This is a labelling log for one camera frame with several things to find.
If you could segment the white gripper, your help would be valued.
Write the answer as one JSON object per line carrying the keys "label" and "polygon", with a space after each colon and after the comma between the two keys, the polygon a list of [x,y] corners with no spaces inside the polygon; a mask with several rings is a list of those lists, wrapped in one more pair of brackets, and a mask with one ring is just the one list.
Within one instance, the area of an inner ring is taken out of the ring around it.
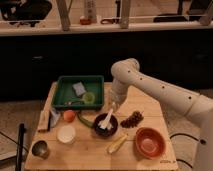
{"label": "white gripper", "polygon": [[127,89],[110,89],[110,107],[116,112],[127,98]]}

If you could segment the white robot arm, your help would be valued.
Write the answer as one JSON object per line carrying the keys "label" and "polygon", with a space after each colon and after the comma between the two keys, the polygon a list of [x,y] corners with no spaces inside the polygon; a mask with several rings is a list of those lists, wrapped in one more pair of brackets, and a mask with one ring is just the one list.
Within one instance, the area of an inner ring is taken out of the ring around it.
{"label": "white robot arm", "polygon": [[134,58],[121,60],[111,67],[113,82],[110,99],[119,108],[134,86],[152,98],[166,103],[200,128],[193,171],[213,171],[213,99],[194,91],[161,81],[140,72]]}

